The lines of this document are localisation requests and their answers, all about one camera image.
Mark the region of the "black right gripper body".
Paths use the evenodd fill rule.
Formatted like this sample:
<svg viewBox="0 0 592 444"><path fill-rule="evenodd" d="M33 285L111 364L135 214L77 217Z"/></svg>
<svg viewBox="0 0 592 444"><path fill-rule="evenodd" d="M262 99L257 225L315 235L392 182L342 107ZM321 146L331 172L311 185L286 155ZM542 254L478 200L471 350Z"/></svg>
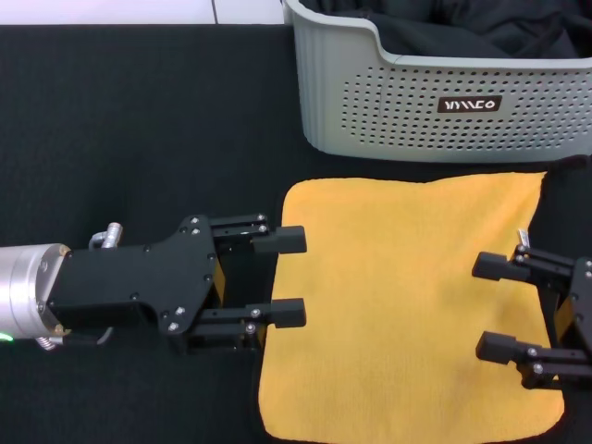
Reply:
<svg viewBox="0 0 592 444"><path fill-rule="evenodd" d="M536 259L538 296L553 348L592 356L592 257Z"/></svg>

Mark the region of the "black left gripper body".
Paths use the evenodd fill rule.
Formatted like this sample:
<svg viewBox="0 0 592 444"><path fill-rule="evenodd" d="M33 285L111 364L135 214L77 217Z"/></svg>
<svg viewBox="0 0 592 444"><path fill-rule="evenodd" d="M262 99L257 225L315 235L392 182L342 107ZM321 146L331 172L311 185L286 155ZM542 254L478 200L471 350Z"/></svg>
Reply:
<svg viewBox="0 0 592 444"><path fill-rule="evenodd" d="M271 307L224 307L222 257L277 250L277 231L255 214L191 215L164 240L67 253L48 299L63 328L57 344L97 347L146 323L178 352L258 349Z"/></svg>

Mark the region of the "grey and yellow towel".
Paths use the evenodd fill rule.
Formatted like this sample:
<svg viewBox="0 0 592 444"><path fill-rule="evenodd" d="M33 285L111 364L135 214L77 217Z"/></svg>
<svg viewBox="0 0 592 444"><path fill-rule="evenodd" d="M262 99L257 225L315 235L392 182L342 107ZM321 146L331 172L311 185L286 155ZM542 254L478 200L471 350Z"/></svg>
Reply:
<svg viewBox="0 0 592 444"><path fill-rule="evenodd" d="M550 430L558 391L528 390L476 358L484 331L547 345L537 290L475 278L509 253L542 175L428 183L314 179L282 212L308 250L278 259L272 296L301 298L306 325L270 328L258 389L265 431L327 444L485 444Z"/></svg>

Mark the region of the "black tablecloth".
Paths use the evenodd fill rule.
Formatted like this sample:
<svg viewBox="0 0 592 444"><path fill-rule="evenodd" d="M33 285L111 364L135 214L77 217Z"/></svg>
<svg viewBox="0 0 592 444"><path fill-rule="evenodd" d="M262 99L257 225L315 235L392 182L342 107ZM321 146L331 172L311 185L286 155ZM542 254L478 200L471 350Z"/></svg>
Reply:
<svg viewBox="0 0 592 444"><path fill-rule="evenodd" d="M470 165L324 154L305 139L289 26L0 27L0 246L124 241L186 216L281 214L306 179L426 182ZM307 444L268 433L252 352L0 344L0 444Z"/></svg>

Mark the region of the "grey perforated storage box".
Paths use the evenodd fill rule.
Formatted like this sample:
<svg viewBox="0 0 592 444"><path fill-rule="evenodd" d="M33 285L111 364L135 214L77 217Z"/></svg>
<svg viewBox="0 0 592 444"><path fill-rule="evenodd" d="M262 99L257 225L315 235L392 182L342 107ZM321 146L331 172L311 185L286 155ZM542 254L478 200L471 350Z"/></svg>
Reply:
<svg viewBox="0 0 592 444"><path fill-rule="evenodd" d="M592 57L395 55L367 19L283 3L303 133L319 151L470 164L592 155Z"/></svg>

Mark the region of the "black cloth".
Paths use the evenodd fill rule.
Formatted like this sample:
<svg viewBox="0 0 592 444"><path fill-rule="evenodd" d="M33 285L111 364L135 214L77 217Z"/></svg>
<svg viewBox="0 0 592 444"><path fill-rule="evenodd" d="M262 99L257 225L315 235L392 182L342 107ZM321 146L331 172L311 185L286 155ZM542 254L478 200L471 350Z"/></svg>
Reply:
<svg viewBox="0 0 592 444"><path fill-rule="evenodd" d="M367 19L398 55L592 57L592 0L300 0L326 16Z"/></svg>

